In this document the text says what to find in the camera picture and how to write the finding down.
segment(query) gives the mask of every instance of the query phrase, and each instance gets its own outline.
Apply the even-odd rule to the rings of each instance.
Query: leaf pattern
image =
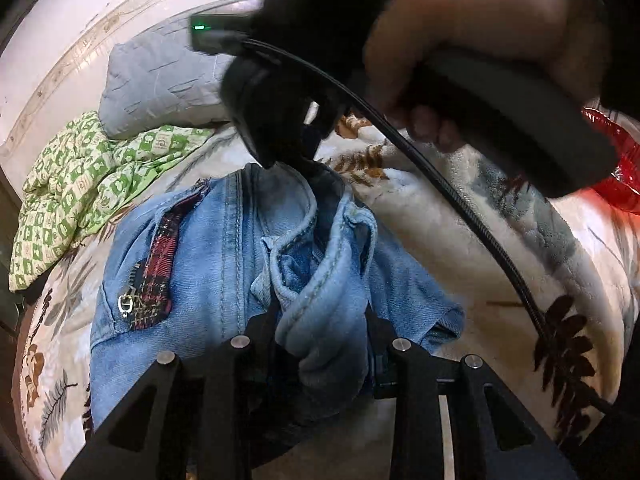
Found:
[[[47,292],[47,295],[44,297],[44,300],[42,302],[42,312],[40,313],[40,317],[38,318],[38,322],[36,323],[36,326],[33,329],[33,332],[31,332],[31,335],[29,336],[29,342],[25,345],[26,348],[29,348],[29,346],[31,346],[31,343],[33,342],[33,338],[36,337],[36,334],[38,333],[38,329],[42,324],[42,320],[44,320],[44,316],[51,305],[52,292],[53,292],[53,289],[50,288],[49,291]]]
[[[571,260],[580,249],[580,242],[571,228],[543,196],[534,188],[509,190],[505,193],[505,175],[489,160],[478,160],[478,174],[471,189],[502,216],[523,237],[525,245],[536,255],[546,272],[554,275],[562,266],[574,268]],[[571,290],[572,280],[562,280]]]
[[[335,125],[334,132],[344,139],[357,139],[358,131],[364,126],[371,126],[371,122],[362,117],[358,118],[353,113],[342,116]]]
[[[113,214],[113,216],[107,221],[107,223],[103,226],[103,228],[100,229],[100,232],[98,234],[98,241],[103,242],[108,238],[110,238],[111,235],[113,235],[113,233],[116,231],[118,222],[120,222],[120,220],[122,220],[129,213],[129,211],[131,211],[133,208],[139,205],[140,204],[128,204],[118,209]]]
[[[27,413],[33,408],[36,399],[40,397],[38,386],[40,386],[40,375],[44,368],[44,354],[38,352],[38,345],[31,344],[24,357],[24,368],[27,374],[23,376],[24,386],[27,389],[26,403]]]
[[[31,453],[36,456],[38,454],[38,447],[35,445],[33,439],[31,438],[31,432],[29,431],[27,421],[22,416],[22,434],[24,435],[25,440],[27,441],[27,446],[29,446],[29,450]]]
[[[84,431],[84,442],[94,434],[94,418],[91,416],[91,384],[86,386],[86,401],[84,402],[84,413],[82,414],[82,430]]]
[[[556,343],[558,357],[562,359],[569,373],[573,377],[593,377],[596,373],[590,361],[582,354],[593,349],[593,344],[585,335],[577,335],[587,324],[586,317],[581,314],[569,316],[574,304],[571,296],[560,296],[545,312],[545,321],[550,334]],[[564,452],[569,452],[578,446],[591,422],[589,415],[582,413],[582,409],[589,404],[582,398],[574,386],[562,374],[558,362],[549,354],[545,341],[539,338],[533,351],[534,370],[538,370],[544,362],[542,373],[542,390],[552,385],[551,405],[558,404],[556,418],[556,443]]]
[[[82,286],[89,276],[89,273],[91,273],[95,267],[95,264],[90,266],[89,263],[90,262],[86,262],[82,265],[71,283],[69,282],[71,273],[68,272],[66,274],[66,294],[61,301],[54,304],[47,316],[47,319],[44,321],[46,326],[51,326],[55,323],[52,338],[58,334],[62,327],[62,323],[76,309],[82,300]]]
[[[78,383],[69,384],[66,377],[66,370],[62,370],[62,377],[56,382],[53,393],[47,392],[42,410],[42,424],[40,427],[40,449],[46,449],[51,439],[58,432],[58,426],[66,411],[66,391],[69,388],[78,386]]]
[[[389,180],[383,169],[382,144],[367,146],[364,153],[340,155],[337,159],[321,160],[332,170],[346,177],[353,184],[373,187],[377,180]]]
[[[501,200],[505,200],[509,193],[513,193],[513,201],[516,202],[520,197],[520,192],[527,186],[526,193],[531,190],[531,183],[525,180],[522,175],[518,176],[505,176],[501,182],[503,186]],[[546,203],[546,197],[542,197],[542,200]]]
[[[198,163],[204,158],[208,157],[212,153],[215,153],[223,148],[229,146],[238,136],[238,132],[235,128],[223,130],[222,132],[216,132],[212,139],[209,139],[207,143],[199,150],[196,150],[189,156],[186,163],[180,166],[180,172],[177,173],[171,184],[169,184],[164,190],[165,193],[173,191],[176,187],[184,184],[182,178],[187,175]]]
[[[60,262],[66,265],[67,270],[76,259],[76,256],[78,256],[78,251],[80,250],[80,247],[82,247],[82,244],[78,244],[75,247],[69,247],[66,250],[64,256],[60,258]]]

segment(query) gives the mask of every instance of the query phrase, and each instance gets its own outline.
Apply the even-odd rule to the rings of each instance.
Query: red plaid lining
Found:
[[[142,283],[138,289],[138,300],[130,318],[132,330],[142,330],[156,325],[171,312],[169,280],[174,266],[175,250],[178,247],[180,223],[200,201],[204,191],[204,183],[196,186],[198,187],[194,194],[180,200],[162,215],[151,242]]]

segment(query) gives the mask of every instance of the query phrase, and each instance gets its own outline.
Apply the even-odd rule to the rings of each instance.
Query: wall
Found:
[[[39,0],[0,56],[0,144],[56,61],[124,0]]]

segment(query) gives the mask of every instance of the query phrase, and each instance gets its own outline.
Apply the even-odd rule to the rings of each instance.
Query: denim jacket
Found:
[[[145,288],[144,304],[123,303],[132,283]],[[462,332],[460,306],[337,173],[315,164],[304,178],[285,164],[248,164],[148,200],[118,225],[91,332],[94,425],[159,351],[203,354],[242,333],[272,291],[282,307],[276,342],[299,359],[294,402],[306,420],[339,412],[361,391],[367,304],[429,351]]]

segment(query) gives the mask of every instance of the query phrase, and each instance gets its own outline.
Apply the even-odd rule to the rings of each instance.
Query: green blanket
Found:
[[[212,133],[162,126],[109,140],[97,112],[71,121],[44,147],[22,187],[9,288],[27,288]]]

